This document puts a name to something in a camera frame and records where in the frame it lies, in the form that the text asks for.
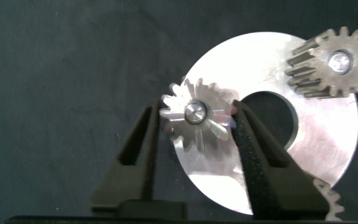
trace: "center hole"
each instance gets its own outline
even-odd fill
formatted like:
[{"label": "center hole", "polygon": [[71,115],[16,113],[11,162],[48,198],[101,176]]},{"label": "center hole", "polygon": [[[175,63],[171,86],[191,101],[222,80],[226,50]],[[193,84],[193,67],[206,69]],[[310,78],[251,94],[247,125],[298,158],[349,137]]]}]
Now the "center hole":
[{"label": "center hole", "polygon": [[351,58],[345,52],[334,52],[328,61],[328,66],[339,75],[343,75],[351,67]]},{"label": "center hole", "polygon": [[242,102],[252,109],[282,146],[291,144],[289,141],[293,133],[293,113],[283,99],[274,93],[263,91],[245,97]]}]

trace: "metal surface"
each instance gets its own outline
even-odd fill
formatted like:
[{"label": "metal surface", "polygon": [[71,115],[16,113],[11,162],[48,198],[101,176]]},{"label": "metal surface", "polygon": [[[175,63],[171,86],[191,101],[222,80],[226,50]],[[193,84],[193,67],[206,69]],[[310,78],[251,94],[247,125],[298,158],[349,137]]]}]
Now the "metal surface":
[{"label": "metal surface", "polygon": [[206,116],[206,110],[201,102],[195,101],[186,106],[185,119],[191,124],[201,123]]},{"label": "metal surface", "polygon": [[[242,100],[258,91],[280,96],[294,119],[293,134],[285,149],[303,170],[334,185],[345,172],[356,148],[357,101],[353,94],[348,98],[306,99],[288,86],[291,77],[284,73],[290,68],[286,58],[291,57],[291,49],[304,42],[292,35],[272,32],[241,35],[206,53],[186,78],[192,83],[200,78],[206,85],[218,83],[220,88],[231,91],[230,100]],[[215,146],[208,146],[210,149],[201,153],[193,144],[184,150],[180,139],[173,142],[175,150],[197,188],[224,207],[252,214],[235,142],[217,139]]]},{"label": "metal surface", "polygon": [[341,219],[336,214],[343,212],[345,208],[336,202],[341,196],[336,191],[331,190],[331,186],[323,180],[314,179],[313,184],[329,203],[329,213],[326,216],[326,221],[340,221]]},{"label": "metal surface", "polygon": [[232,94],[215,84],[204,85],[202,78],[193,83],[189,80],[181,86],[172,83],[175,96],[162,96],[169,106],[160,110],[160,115],[168,119],[164,130],[174,133],[174,141],[182,140],[184,148],[195,145],[201,152],[217,149],[218,143],[232,139],[229,125]]},{"label": "metal surface", "polygon": [[290,85],[306,97],[347,97],[358,93],[358,30],[349,36],[347,27],[339,35],[332,29],[293,50]]}]

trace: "small gear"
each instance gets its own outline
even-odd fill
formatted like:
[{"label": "small gear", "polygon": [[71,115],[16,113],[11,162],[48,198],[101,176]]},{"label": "small gear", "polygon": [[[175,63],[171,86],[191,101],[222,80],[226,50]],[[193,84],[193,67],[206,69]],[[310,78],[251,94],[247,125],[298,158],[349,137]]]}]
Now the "small gear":
[{"label": "small gear", "polygon": [[358,93],[358,30],[349,36],[347,27],[339,35],[332,29],[293,50],[285,71],[293,75],[289,85],[305,97],[347,97]]},{"label": "small gear", "polygon": [[173,132],[172,141],[183,141],[186,149],[193,142],[199,151],[205,145],[216,148],[218,139],[231,138],[230,91],[220,89],[217,84],[204,85],[200,78],[195,85],[186,79],[179,86],[170,85],[174,96],[163,95],[162,100],[169,108],[160,109],[160,116],[167,118],[165,132]]},{"label": "small gear", "polygon": [[336,203],[341,196],[331,189],[329,183],[319,178],[315,178],[313,184],[329,204],[329,212],[326,216],[326,221],[341,221],[341,219],[336,216],[337,213],[341,213],[345,210],[343,206]]}]

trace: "metal disc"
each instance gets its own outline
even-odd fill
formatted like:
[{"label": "metal disc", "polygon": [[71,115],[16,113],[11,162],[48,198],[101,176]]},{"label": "metal disc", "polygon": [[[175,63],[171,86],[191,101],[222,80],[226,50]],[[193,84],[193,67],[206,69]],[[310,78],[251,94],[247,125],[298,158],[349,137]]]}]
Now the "metal disc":
[{"label": "metal disc", "polygon": [[[273,32],[241,35],[206,53],[186,78],[205,84],[217,83],[242,100],[259,91],[280,96],[293,113],[294,128],[285,146],[305,171],[334,185],[346,171],[358,139],[358,107],[354,94],[348,98],[304,98],[294,93],[284,74],[286,59],[305,40]],[[238,148],[233,140],[220,142],[217,149],[184,151],[175,141],[181,166],[191,181],[211,200],[252,214]]]}]

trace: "dark backdrop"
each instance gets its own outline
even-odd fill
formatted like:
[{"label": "dark backdrop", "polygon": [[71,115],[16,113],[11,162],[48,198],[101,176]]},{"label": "dark backdrop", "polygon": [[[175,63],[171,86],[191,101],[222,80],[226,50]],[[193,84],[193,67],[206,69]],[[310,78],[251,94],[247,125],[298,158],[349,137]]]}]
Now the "dark backdrop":
[{"label": "dark backdrop", "polygon": [[[0,1],[0,223],[91,215],[90,195],[141,108],[215,45],[341,26],[358,29],[358,1]],[[250,104],[275,124],[262,109],[276,101],[260,99]],[[187,202],[191,219],[249,219],[197,191],[164,135],[157,160],[155,198]],[[358,148],[335,190],[342,217],[358,220]]]}]

